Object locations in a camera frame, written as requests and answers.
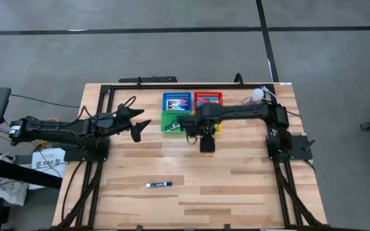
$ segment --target dry erase marker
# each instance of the dry erase marker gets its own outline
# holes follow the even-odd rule
[[[147,188],[165,187],[165,186],[172,186],[172,182],[161,182],[161,183],[150,183],[150,184],[146,184],[146,187]]]

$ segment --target wooden tabletop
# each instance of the wooden tabletop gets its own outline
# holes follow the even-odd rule
[[[299,113],[291,84],[275,83],[276,96],[287,110]],[[85,86],[81,106],[96,111],[99,83]],[[198,90],[222,92],[224,105],[240,105],[252,90]],[[184,135],[160,132],[163,92],[189,90],[117,90],[112,110],[137,96],[131,108],[145,112],[133,119],[151,119],[142,141],[130,133],[111,137],[109,158],[103,165],[95,228],[281,228],[283,219],[272,162],[268,159],[266,125],[259,119],[224,121],[216,136],[216,151],[200,153]],[[291,116],[290,132],[303,133],[301,119]],[[62,182],[53,225],[60,223],[66,187],[77,163],[68,164]],[[315,174],[304,161],[291,161],[298,196],[310,212],[326,218]],[[66,214],[79,199],[85,163],[76,173],[66,201]],[[147,189],[146,183],[173,182],[172,187]],[[288,198],[291,223],[295,223]],[[91,199],[87,200],[83,224],[87,224]]]

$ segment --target blue marker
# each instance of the blue marker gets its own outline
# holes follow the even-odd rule
[[[161,182],[161,183],[150,183],[150,184],[146,184],[146,187],[147,188],[165,187],[165,186],[172,186],[172,182]]]

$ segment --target white plastic bag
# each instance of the white plastic bag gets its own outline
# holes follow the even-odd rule
[[[12,161],[6,157],[6,153],[0,155],[0,160],[12,164]],[[27,188],[28,183],[0,177],[0,198],[3,198],[8,203],[23,206]]]

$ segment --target black floor stripe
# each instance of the black floor stripe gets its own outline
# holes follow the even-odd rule
[[[370,26],[269,27],[268,31],[370,31]]]
[[[191,33],[191,32],[250,32],[262,31],[259,27],[203,27],[203,28],[138,28],[138,29],[98,29],[98,30],[34,30],[0,31],[0,35],[101,35],[132,33]]]
[[[274,53],[272,52],[272,46],[270,45],[270,38],[268,33],[267,21],[265,20],[265,13],[263,11],[262,1],[256,0],[256,6],[258,7],[258,13],[261,21],[263,42],[265,43],[265,51],[267,52],[268,63],[270,68],[270,77],[273,82],[279,82],[278,72],[276,71],[276,64]]]

